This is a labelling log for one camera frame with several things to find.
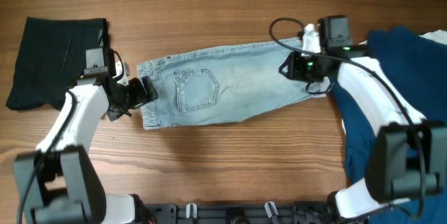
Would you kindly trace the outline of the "light blue denim shorts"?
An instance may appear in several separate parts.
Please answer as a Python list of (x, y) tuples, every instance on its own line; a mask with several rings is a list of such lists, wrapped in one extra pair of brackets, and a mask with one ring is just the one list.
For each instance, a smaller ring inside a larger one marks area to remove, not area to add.
[(279, 67), (290, 50), (274, 41), (211, 47), (138, 65), (158, 94), (143, 105), (144, 129), (241, 122), (324, 95), (330, 81), (289, 80)]

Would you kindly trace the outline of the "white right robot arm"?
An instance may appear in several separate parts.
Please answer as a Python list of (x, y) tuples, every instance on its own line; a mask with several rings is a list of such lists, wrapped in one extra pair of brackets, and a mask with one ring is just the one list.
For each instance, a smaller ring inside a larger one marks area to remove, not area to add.
[(346, 133), (348, 188), (331, 193), (331, 223), (442, 223), (446, 209), (446, 46), (404, 27), (355, 45), (345, 20), (300, 33), (279, 71), (331, 77)]

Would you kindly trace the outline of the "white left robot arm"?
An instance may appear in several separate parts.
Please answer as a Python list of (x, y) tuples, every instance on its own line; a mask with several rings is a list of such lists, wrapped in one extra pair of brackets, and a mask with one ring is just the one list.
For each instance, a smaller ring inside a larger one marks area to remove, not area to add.
[(115, 120), (157, 99), (152, 81), (122, 84), (109, 74), (83, 75), (65, 97), (45, 139), (13, 163), (17, 223), (155, 223), (137, 195), (105, 192), (88, 155), (103, 115)]

